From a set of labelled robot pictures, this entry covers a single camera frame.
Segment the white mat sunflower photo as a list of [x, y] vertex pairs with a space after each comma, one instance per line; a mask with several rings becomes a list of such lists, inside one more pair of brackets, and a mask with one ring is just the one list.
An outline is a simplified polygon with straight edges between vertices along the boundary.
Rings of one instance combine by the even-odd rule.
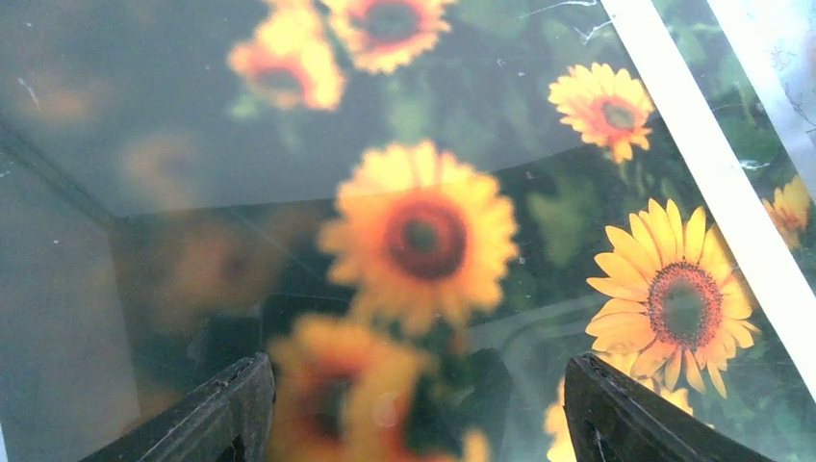
[[268, 355], [263, 461], [573, 461], [591, 353], [815, 457], [815, 283], [657, 1], [5, 1], [1, 457]]

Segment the sunflower photo print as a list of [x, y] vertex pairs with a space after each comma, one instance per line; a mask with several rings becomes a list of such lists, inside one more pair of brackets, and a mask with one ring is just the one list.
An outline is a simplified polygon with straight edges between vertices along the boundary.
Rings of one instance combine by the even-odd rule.
[[808, 284], [815, 283], [815, 4], [657, 1]]

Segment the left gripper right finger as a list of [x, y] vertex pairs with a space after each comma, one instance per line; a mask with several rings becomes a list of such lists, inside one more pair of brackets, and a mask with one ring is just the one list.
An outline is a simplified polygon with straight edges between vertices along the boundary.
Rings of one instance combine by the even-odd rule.
[[594, 354], [570, 358], [564, 390], [579, 461], [770, 461]]

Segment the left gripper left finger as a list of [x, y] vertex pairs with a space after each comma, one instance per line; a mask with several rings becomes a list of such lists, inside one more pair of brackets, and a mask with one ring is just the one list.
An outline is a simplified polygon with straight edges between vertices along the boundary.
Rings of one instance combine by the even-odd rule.
[[92, 461], [263, 461], [275, 402], [268, 355], [244, 357]]

